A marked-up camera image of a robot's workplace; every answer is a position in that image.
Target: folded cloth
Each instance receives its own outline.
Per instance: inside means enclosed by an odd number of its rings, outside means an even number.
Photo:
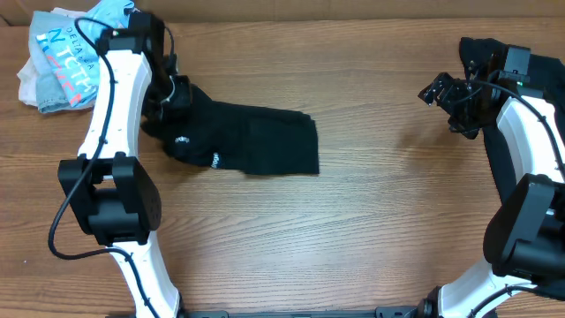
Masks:
[[[35,69],[31,58],[27,59],[24,67],[18,72],[19,91],[18,99],[23,103],[37,107],[37,94],[35,93],[35,83],[39,73]]]
[[[53,10],[51,10],[51,13],[59,14],[59,15],[69,17],[69,18],[84,17],[85,14],[87,14],[84,11],[66,10],[64,8],[59,8],[59,7],[53,8]]]
[[[473,40],[462,38],[459,55],[465,70],[479,69],[488,65],[491,55],[503,51],[506,44],[494,39]],[[528,68],[530,84],[545,87],[554,98],[555,122],[559,134],[565,132],[565,66],[558,58],[531,55]],[[509,147],[502,133],[495,126],[483,128],[485,148],[491,164],[494,183],[501,201],[504,202],[516,187],[516,175],[510,157]]]
[[[215,102],[196,86],[186,107],[184,116],[141,126],[181,162],[252,175],[320,173],[316,125],[302,112]]]
[[[37,107],[42,113],[68,110],[71,105],[55,74],[51,71],[49,61],[41,51],[35,36],[48,32],[52,28],[63,27],[69,23],[72,23],[71,18],[55,13],[34,11],[34,17],[29,27],[29,55],[38,72],[35,81],[35,98],[37,100]]]
[[[133,2],[129,0],[101,0],[85,16],[111,27],[127,27],[133,10]],[[92,42],[104,29],[104,26],[89,21],[81,22],[80,26]],[[35,38],[71,107],[82,107],[92,101],[100,83],[98,56],[77,32],[73,19]]]

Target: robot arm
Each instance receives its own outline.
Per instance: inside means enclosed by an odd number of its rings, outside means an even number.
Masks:
[[[116,259],[130,288],[138,318],[178,318],[184,312],[178,289],[170,281],[159,248],[156,230],[161,220],[159,193],[138,161],[139,121],[142,113],[154,116],[162,102],[171,102],[173,76],[162,68],[164,24],[155,16],[133,13],[128,29],[106,30],[97,42],[115,78],[113,109],[106,143],[95,158],[92,176],[80,185],[71,205],[80,227],[93,234],[100,245],[121,249],[132,257],[139,280],[122,254]],[[110,76],[100,60],[101,81],[94,112],[79,158],[62,161],[59,180],[67,195],[86,163],[93,160],[110,102]],[[96,189],[103,180],[116,188]],[[141,296],[145,292],[155,313]]]
[[[494,80],[527,101],[545,118],[563,153],[554,106],[543,90],[524,84],[529,81],[529,60],[528,49],[508,46],[503,55],[493,55],[490,72],[483,69],[482,80]],[[441,73],[419,97],[429,105],[437,102],[450,115],[450,130],[468,139],[474,139],[481,127],[496,125],[508,144],[517,186],[486,229],[485,257],[455,282],[434,290],[420,303],[418,317],[483,317],[519,292],[509,287],[533,289],[565,277],[559,235],[563,178],[547,129],[526,105],[496,87],[476,88],[482,91],[474,92],[481,94],[471,98],[469,83],[473,79]],[[500,296],[483,303],[495,294]]]

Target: black sock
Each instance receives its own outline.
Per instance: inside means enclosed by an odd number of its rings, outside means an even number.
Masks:
[[[215,102],[192,86],[192,104],[178,114],[142,128],[179,161],[253,175],[320,173],[316,125],[304,113]]]

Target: wooden table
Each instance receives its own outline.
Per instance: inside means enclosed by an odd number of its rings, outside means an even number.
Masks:
[[[321,174],[250,178],[169,159],[140,135],[161,192],[159,239],[191,310],[257,312],[415,305],[482,254],[500,206],[482,138],[447,130],[417,94],[462,76],[462,36],[565,57],[565,19],[426,19],[171,25],[182,73],[219,101],[300,110],[317,121]],[[27,28],[0,27],[0,316],[131,312],[109,256],[60,261],[47,233],[90,112],[41,115],[18,102]],[[56,244],[97,247],[68,210]],[[520,295],[502,317],[562,316]]]

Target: light blue t-shirt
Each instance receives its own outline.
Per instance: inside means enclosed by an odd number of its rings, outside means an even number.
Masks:
[[[134,10],[130,0],[101,0],[85,17],[99,20],[114,28],[127,27]],[[90,21],[80,21],[80,29],[92,41],[105,28]],[[96,51],[80,36],[73,23],[36,36],[72,107],[92,101],[100,85],[100,66]]]

